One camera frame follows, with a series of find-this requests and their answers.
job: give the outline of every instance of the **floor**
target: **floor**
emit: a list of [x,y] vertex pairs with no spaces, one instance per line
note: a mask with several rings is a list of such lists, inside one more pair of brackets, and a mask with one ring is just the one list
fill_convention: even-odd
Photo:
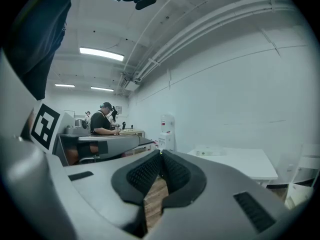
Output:
[[[285,202],[286,188],[269,189],[283,202]],[[146,225],[148,230],[152,229],[161,219],[161,203],[162,199],[168,196],[166,182],[158,177],[152,185],[149,193],[144,199],[144,211],[146,217]]]

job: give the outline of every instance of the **white ceiling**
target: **white ceiling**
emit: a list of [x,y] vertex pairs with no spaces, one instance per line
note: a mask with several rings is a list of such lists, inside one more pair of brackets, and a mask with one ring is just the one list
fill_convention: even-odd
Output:
[[[47,89],[54,88],[54,84],[72,84],[83,91],[91,86],[116,90],[121,73],[125,72],[130,79],[148,61],[149,54],[158,51],[178,32],[239,0],[171,0],[163,7],[167,1],[157,0],[138,11],[133,2],[71,0],[65,37],[52,62]],[[80,54],[80,47],[122,54],[124,60]]]

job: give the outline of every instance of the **white wall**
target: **white wall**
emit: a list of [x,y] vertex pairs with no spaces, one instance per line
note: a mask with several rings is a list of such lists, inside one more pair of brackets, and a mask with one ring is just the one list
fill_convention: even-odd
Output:
[[112,106],[122,106],[122,114],[119,114],[119,124],[126,121],[128,117],[128,99],[99,91],[77,91],[68,89],[48,88],[45,101],[50,102],[56,108],[63,111],[74,111],[75,118],[84,119],[85,112],[91,115],[100,109],[104,102]]
[[[290,182],[301,144],[319,143],[320,64],[301,24],[294,13],[264,13],[198,39],[129,97],[130,124],[157,140],[160,116],[171,113],[179,152],[209,144],[263,149],[279,176],[273,183]],[[310,176],[302,170],[297,179]]]

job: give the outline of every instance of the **black baseboard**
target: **black baseboard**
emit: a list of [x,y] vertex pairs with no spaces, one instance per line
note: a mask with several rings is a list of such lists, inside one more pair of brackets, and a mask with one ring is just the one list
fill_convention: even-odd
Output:
[[[306,187],[311,187],[311,185],[314,182],[314,180],[315,180],[315,178],[311,178],[311,179],[308,179],[308,180],[305,180],[305,181],[295,182],[295,184],[306,186]],[[287,187],[288,187],[288,184],[279,184],[279,185],[268,185],[268,186],[266,186],[266,188],[270,189],[270,190],[286,189]]]

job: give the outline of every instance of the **ceiling light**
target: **ceiling light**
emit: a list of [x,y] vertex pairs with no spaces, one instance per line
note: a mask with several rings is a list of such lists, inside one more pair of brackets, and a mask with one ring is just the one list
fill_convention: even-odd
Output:
[[80,53],[106,57],[106,58],[114,59],[114,60],[121,61],[121,62],[124,60],[123,55],[116,54],[116,53],[109,52],[109,51],[104,51],[104,50],[97,50],[97,49],[90,49],[90,48],[81,47]]
[[113,92],[114,91],[112,89],[105,89],[105,88],[98,88],[98,87],[91,87],[91,89],[101,90],[101,91],[108,91],[108,92]]
[[58,87],[75,87],[73,84],[55,84],[55,86],[58,86]]

